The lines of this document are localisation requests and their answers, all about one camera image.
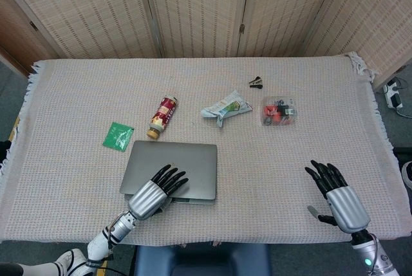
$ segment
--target laptop lid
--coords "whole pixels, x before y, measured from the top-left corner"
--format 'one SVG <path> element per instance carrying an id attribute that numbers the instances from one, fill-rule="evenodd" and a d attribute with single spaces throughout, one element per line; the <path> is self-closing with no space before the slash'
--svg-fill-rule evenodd
<path id="1" fill-rule="evenodd" d="M 210 204 L 216 197 L 218 148 L 211 144 L 135 141 L 120 193 L 135 192 L 167 164 L 189 181 L 171 196 L 180 203 Z"/>

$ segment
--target green packet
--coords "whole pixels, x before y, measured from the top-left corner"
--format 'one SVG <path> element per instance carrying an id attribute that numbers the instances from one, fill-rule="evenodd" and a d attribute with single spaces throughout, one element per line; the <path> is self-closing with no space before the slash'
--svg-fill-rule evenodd
<path id="1" fill-rule="evenodd" d="M 108 135 L 104 139 L 103 146 L 124 152 L 129 144 L 131 135 L 135 129 L 126 125 L 111 123 Z"/>

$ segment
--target white power strip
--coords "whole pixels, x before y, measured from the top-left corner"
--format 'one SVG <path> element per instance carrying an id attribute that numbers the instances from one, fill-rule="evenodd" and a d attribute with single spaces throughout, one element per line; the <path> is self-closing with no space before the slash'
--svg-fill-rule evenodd
<path id="1" fill-rule="evenodd" d="M 390 109 L 400 109 L 403 107 L 402 101 L 400 99 L 399 91 L 397 90 L 398 87 L 396 81 L 390 80 L 387 84 L 384 85 L 384 93 L 386 102 L 388 103 L 388 108 Z"/>

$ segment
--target plastic bottle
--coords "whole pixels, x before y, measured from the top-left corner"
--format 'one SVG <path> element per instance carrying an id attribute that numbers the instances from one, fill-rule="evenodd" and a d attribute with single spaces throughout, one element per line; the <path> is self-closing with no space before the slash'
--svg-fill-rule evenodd
<path id="1" fill-rule="evenodd" d="M 167 123 L 171 119 L 177 105 L 178 100 L 175 97 L 170 95 L 164 96 L 156 114 L 150 121 L 150 129 L 147 131 L 148 137 L 154 140 L 159 138 L 160 133 L 165 130 Z"/>

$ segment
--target white sneaker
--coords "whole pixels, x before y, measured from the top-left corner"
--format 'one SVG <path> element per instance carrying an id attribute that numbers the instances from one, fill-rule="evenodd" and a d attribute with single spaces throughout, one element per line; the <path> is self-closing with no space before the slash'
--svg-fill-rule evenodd
<path id="1" fill-rule="evenodd" d="M 401 170 L 404 183 L 412 190 L 412 161 L 404 164 Z"/>

